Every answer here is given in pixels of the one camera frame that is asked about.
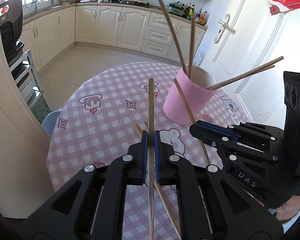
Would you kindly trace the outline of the right hand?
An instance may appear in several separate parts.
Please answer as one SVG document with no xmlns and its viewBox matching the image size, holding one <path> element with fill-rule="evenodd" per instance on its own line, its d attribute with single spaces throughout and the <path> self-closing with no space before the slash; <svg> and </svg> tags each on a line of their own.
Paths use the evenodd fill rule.
<svg viewBox="0 0 300 240">
<path fill-rule="evenodd" d="M 291 220 L 299 210 L 300 196 L 293 196 L 289 201 L 275 210 L 275 217 L 283 224 Z"/>
</svg>

